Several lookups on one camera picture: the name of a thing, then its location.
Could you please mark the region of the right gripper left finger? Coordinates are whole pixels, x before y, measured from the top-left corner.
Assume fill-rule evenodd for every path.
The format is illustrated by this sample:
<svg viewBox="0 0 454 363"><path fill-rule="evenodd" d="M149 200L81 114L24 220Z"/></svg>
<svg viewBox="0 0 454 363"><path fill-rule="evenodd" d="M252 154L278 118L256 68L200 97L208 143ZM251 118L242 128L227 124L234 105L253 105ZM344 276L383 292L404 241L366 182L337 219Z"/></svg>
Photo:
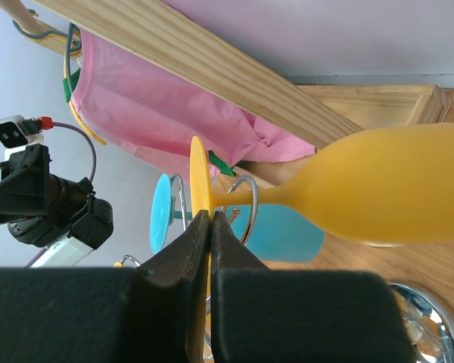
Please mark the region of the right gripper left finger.
<svg viewBox="0 0 454 363"><path fill-rule="evenodd" d="M202 210L186 231L135 270L135 361L203 361L209 250L210 217Z"/></svg>

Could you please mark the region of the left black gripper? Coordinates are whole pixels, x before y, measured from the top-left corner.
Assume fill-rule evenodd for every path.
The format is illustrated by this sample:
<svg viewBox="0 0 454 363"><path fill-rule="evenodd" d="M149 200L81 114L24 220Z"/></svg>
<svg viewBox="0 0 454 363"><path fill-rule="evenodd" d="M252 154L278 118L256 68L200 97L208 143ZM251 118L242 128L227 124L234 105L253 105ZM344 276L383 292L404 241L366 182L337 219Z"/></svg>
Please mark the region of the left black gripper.
<svg viewBox="0 0 454 363"><path fill-rule="evenodd" d="M29 145L0 163L0 225L48 212L49 163L48 148L42 144Z"/></svg>

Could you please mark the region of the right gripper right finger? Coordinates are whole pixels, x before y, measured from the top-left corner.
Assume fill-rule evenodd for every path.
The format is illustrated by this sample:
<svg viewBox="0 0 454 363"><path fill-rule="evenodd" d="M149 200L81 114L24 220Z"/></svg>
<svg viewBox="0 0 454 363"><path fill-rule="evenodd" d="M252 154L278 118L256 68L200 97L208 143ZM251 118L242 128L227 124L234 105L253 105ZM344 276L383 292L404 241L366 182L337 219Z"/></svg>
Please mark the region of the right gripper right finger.
<svg viewBox="0 0 454 363"><path fill-rule="evenodd" d="M211 333L216 362L254 362L260 357L263 308L259 278L269 269L234 235L217 212L211 243Z"/></svg>

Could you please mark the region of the blue plastic wine glass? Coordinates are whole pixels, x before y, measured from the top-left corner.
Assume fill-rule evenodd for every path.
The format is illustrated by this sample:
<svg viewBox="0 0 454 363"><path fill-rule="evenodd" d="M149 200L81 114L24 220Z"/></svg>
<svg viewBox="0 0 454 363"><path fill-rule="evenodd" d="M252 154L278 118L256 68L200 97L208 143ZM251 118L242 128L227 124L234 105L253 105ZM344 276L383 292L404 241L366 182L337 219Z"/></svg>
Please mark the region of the blue plastic wine glass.
<svg viewBox="0 0 454 363"><path fill-rule="evenodd" d="M249 206L230 206L226 215L236 238L261 260L310 262L320 252L325 239L324 231L286 206L262 204L255 216L251 215ZM151 206L149 241L153 253L163 249L175 219L187 227L193 215L186 206L182 177L163 174L158 179Z"/></svg>

